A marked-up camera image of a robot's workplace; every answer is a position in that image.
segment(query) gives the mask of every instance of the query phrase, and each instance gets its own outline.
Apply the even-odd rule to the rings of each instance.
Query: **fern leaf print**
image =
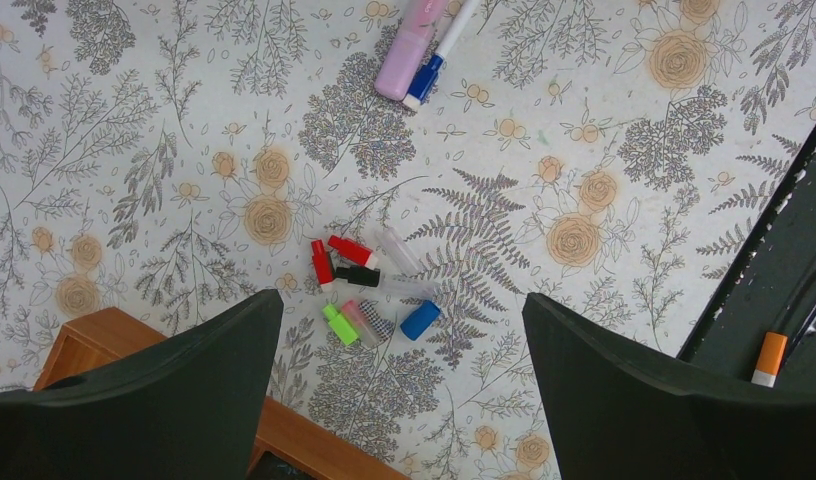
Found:
[[[436,279],[443,288],[435,303],[443,311],[438,332],[428,342],[435,353],[455,369],[473,341],[485,337],[483,324],[496,324],[508,311],[500,300],[505,292],[522,294],[509,269],[528,268],[531,262],[514,244],[508,215],[524,205],[509,200],[504,191],[518,182],[502,174],[482,177],[454,169],[467,190],[426,188],[423,192],[442,198],[454,208],[435,215],[407,240],[438,239],[445,244],[421,258],[423,279]]]

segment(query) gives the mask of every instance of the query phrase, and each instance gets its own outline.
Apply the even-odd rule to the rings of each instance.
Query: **wooden frame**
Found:
[[[116,308],[69,321],[58,333],[34,389],[127,357],[165,339]],[[249,470],[264,452],[323,480],[408,478],[270,397],[264,400],[261,410]]]

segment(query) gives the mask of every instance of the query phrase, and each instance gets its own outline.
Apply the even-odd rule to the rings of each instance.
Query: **white pen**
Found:
[[[443,39],[440,41],[440,45],[435,49],[435,53],[432,55],[429,63],[423,65],[414,76],[414,81],[411,82],[411,86],[408,88],[408,94],[406,94],[405,99],[402,100],[403,105],[415,112],[420,109],[420,104],[426,100],[426,97],[437,81],[437,77],[440,74],[440,67],[442,67],[443,62],[446,61],[449,50],[451,50],[455,42],[458,41],[458,37],[461,36],[461,32],[464,31],[464,27],[467,26],[467,22],[470,20],[470,17],[473,16],[473,12],[476,11],[478,5],[479,0],[467,0],[461,5],[461,10],[455,15],[455,19],[452,20],[449,29],[443,35]]]

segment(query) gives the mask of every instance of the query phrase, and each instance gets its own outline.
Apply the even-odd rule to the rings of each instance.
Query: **blue cap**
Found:
[[[402,329],[402,333],[406,337],[416,340],[439,316],[440,309],[437,308],[437,305],[425,300],[416,310],[411,312],[411,315],[408,315],[408,318],[402,322],[399,328]]]
[[[408,87],[408,95],[416,98],[420,103],[425,102],[426,97],[429,96],[432,87],[437,81],[438,71],[441,66],[443,66],[443,58],[438,55],[432,55],[429,63],[423,65],[417,74],[414,75],[414,81],[412,81],[411,86]]]

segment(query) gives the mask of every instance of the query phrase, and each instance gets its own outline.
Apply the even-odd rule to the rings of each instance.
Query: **green cap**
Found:
[[[328,304],[323,308],[323,315],[328,320],[329,327],[337,334],[337,338],[343,342],[344,345],[350,345],[355,340],[358,340],[358,333],[352,328],[349,320],[343,316],[342,313],[332,304]]]

